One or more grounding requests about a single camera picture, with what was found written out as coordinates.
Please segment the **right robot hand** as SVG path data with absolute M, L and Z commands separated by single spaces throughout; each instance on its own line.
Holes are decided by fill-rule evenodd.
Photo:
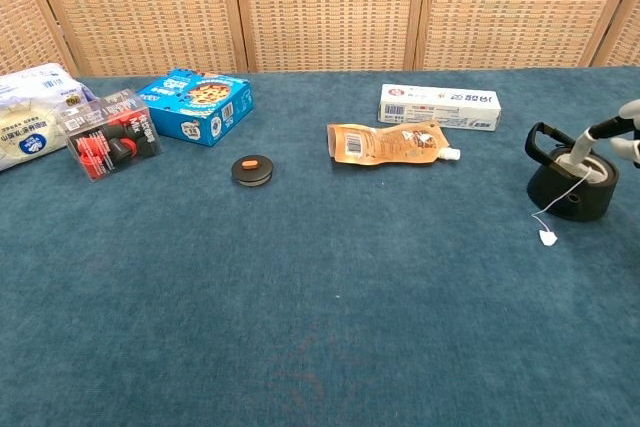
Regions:
M 614 153 L 639 167 L 639 100 L 620 107 L 618 114 L 588 127 L 575 141 L 569 157 L 570 165 L 580 164 L 592 146 L 601 139 L 610 139 Z

